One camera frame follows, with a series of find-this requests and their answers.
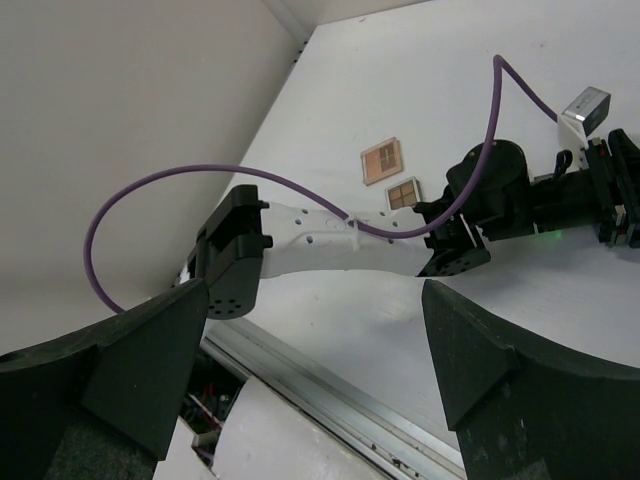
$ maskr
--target white wall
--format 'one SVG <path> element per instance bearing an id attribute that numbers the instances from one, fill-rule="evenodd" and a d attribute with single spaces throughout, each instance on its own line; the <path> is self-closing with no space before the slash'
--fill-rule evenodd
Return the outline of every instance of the white wall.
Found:
<path id="1" fill-rule="evenodd" d="M 298 47 L 260 0 L 0 3 L 0 353 L 109 315 L 82 268 L 94 212 L 156 170 L 239 163 Z M 171 179 L 108 216 L 118 301 L 170 284 L 227 182 Z"/>

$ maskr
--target wire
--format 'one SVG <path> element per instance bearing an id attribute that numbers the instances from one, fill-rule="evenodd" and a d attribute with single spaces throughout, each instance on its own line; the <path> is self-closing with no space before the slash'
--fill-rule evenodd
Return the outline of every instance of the wire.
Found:
<path id="1" fill-rule="evenodd" d="M 213 384 L 210 384 L 208 388 L 205 387 L 204 392 L 202 394 L 202 400 L 200 401 L 200 403 L 203 406 L 202 417 L 204 418 L 204 421 L 207 422 L 207 425 L 209 425 L 209 428 L 211 428 L 211 430 L 216 430 L 216 429 L 220 430 L 222 429 L 222 426 L 220 425 L 220 423 L 218 423 L 218 420 L 216 419 L 214 412 L 211 411 L 211 417 L 209 417 L 209 415 L 207 414 L 207 410 L 209 410 L 209 407 L 207 406 L 208 394 L 213 395 Z"/>
<path id="2" fill-rule="evenodd" d="M 473 190 L 478 185 L 480 180 L 482 179 L 482 173 L 487 165 L 489 160 L 489 155 L 491 153 L 491 146 L 493 143 L 493 139 L 495 138 L 496 128 L 498 126 L 498 115 L 500 113 L 500 101 L 502 97 L 502 70 L 507 72 L 511 78 L 518 84 L 518 86 L 524 91 L 524 93 L 554 122 L 557 122 L 557 115 L 553 112 L 553 110 L 544 103 L 540 97 L 538 97 L 535 92 L 527 85 L 524 79 L 518 75 L 518 73 L 513 69 L 509 63 L 502 58 L 500 55 L 495 55 L 493 57 L 493 95 L 491 99 L 491 111 L 489 113 L 489 121 L 487 122 L 487 131 L 484 138 L 484 143 L 482 145 L 482 150 L 480 151 L 480 155 L 478 156 L 478 162 L 476 163 L 476 167 L 473 170 L 471 176 L 469 177 L 469 181 L 460 192 L 460 195 L 453 201 L 453 203 L 449 206 L 447 210 L 445 210 L 439 217 L 435 220 L 432 220 L 424 227 L 409 230 L 405 232 L 391 232 L 388 230 L 383 230 L 381 228 L 376 228 L 371 225 L 367 225 L 366 223 L 357 222 L 358 230 L 368 233 L 370 235 L 375 235 L 382 238 L 388 239 L 406 239 L 419 237 L 422 235 L 426 235 L 427 233 L 436 230 L 437 228 L 444 225 L 451 216 L 460 210 L 462 205 L 467 201 Z M 129 195 L 130 193 L 138 190 L 145 185 L 156 182 L 163 178 L 172 177 L 174 175 L 182 175 L 184 173 L 195 173 L 195 172 L 229 172 L 229 173 L 241 173 L 245 175 L 252 175 L 259 178 L 264 178 L 266 180 L 270 180 L 272 182 L 283 185 L 287 188 L 290 188 L 305 197 L 313 200 L 320 206 L 329 210 L 331 213 L 336 215 L 342 220 L 347 220 L 349 218 L 349 214 L 342 210 L 337 205 L 333 204 L 326 198 L 318 195 L 315 192 L 312 192 L 308 188 L 303 187 L 291 180 L 288 180 L 284 177 L 276 175 L 274 173 L 265 172 L 263 170 L 258 170 L 256 168 L 236 166 L 236 165 L 218 165 L 218 164 L 200 164 L 200 165 L 186 165 L 183 167 L 175 167 L 169 168 L 167 170 L 162 170 L 160 172 L 153 173 L 149 176 L 141 178 L 136 182 L 132 183 L 124 187 L 122 190 L 116 192 L 111 198 L 109 198 L 102 207 L 98 210 L 93 220 L 89 224 L 89 228 L 87 230 L 87 234 L 85 236 L 84 241 L 84 251 L 83 251 L 83 260 L 84 260 L 84 268 L 85 273 L 87 275 L 87 279 L 89 280 L 89 284 L 91 288 L 95 291 L 96 295 L 102 300 L 102 302 L 113 310 L 115 313 L 121 313 L 124 309 L 115 303 L 111 297 L 107 294 L 107 292 L 102 288 L 100 281 L 96 275 L 96 271 L 93 265 L 93 242 L 95 240 L 96 232 L 102 219 L 105 217 L 107 212 L 111 210 L 111 208 L 122 200 L 124 197 Z"/>
<path id="3" fill-rule="evenodd" d="M 206 458 L 207 460 L 209 460 L 209 467 L 213 466 L 213 454 L 207 452 L 204 448 L 201 447 L 195 447 L 194 450 L 203 458 Z"/>
<path id="4" fill-rule="evenodd" d="M 553 179 L 556 180 L 567 173 L 567 170 L 573 162 L 573 153 L 571 150 L 562 150 L 556 155 L 556 167 L 553 171 Z"/>

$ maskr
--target robotic arm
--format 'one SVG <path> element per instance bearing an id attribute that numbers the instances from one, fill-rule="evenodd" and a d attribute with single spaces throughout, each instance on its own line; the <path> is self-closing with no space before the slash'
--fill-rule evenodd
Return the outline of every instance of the robotic arm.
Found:
<path id="1" fill-rule="evenodd" d="M 460 194 L 481 148 L 447 172 L 439 200 L 391 213 L 359 213 L 353 220 L 391 231 L 424 226 Z M 581 169 L 567 172 L 574 154 L 563 150 L 553 173 L 531 181 L 522 149 L 496 140 L 482 181 L 462 209 L 433 232 L 402 240 L 363 234 L 352 219 L 327 211 L 261 201 L 256 186 L 240 185 L 200 230 L 189 276 L 206 281 L 209 318 L 225 320 L 253 309 L 261 278 L 286 273 L 358 269 L 451 276 L 490 261 L 485 241 L 582 225 L 595 225 L 598 241 L 609 247 L 640 247 L 640 150 L 618 129 L 608 141 L 588 141 L 579 155 Z"/>

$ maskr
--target black bracket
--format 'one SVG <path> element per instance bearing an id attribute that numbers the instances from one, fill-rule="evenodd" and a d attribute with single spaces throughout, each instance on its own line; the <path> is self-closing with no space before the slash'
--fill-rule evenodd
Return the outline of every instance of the black bracket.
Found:
<path id="1" fill-rule="evenodd" d="M 263 208 L 269 204 L 258 199 L 257 186 L 238 185 L 200 229 L 189 271 L 206 282 L 208 318 L 230 320 L 253 310 L 263 252 L 273 246 L 262 234 Z"/>
<path id="2" fill-rule="evenodd" d="M 420 202 L 413 207 L 413 211 L 422 215 L 425 223 L 428 223 L 441 215 L 452 201 L 451 189 L 446 187 L 440 200 Z M 467 228 L 460 213 L 456 213 L 442 227 L 431 232 L 425 238 L 425 244 L 433 250 L 433 256 L 419 277 L 449 277 L 491 260 L 480 234 L 474 227 Z"/>
<path id="3" fill-rule="evenodd" d="M 609 134 L 609 148 L 589 141 L 585 157 L 602 211 L 598 240 L 640 247 L 640 150 L 618 129 Z"/>
<path id="4" fill-rule="evenodd" d="M 208 304 L 204 282 L 191 280 L 0 356 L 2 478 L 150 480 L 169 450 Z"/>
<path id="5" fill-rule="evenodd" d="M 571 350 L 427 280 L 429 347 L 469 480 L 640 478 L 640 370 Z"/>

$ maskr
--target white table surface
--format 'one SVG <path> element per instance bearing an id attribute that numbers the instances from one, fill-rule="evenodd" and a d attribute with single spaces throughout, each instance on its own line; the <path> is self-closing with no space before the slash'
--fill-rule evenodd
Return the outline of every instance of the white table surface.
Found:
<path id="1" fill-rule="evenodd" d="M 386 478 L 255 377 L 225 421 L 213 468 L 221 480 Z"/>
<path id="2" fill-rule="evenodd" d="M 436 199 L 446 171 L 484 137 L 495 53 L 557 110 L 589 85 L 612 92 L 598 133 L 623 127 L 633 136 L 640 132 L 638 18 L 640 3 L 625 0 L 441 0 L 319 27 L 242 164 L 353 211 L 384 209 L 384 189 L 409 176 Z M 365 187 L 360 152 L 392 136 L 405 172 Z M 509 78 L 498 136 L 525 150 L 532 174 L 552 171 L 556 126 Z M 238 183 L 257 183 L 267 201 L 314 207 L 266 181 L 236 176 Z M 589 228 L 489 248 L 489 265 L 446 283 L 564 345 L 640 366 L 640 252 L 608 250 Z M 385 273 L 292 274 L 263 281 L 249 318 L 455 445 L 421 287 L 420 279 Z"/>

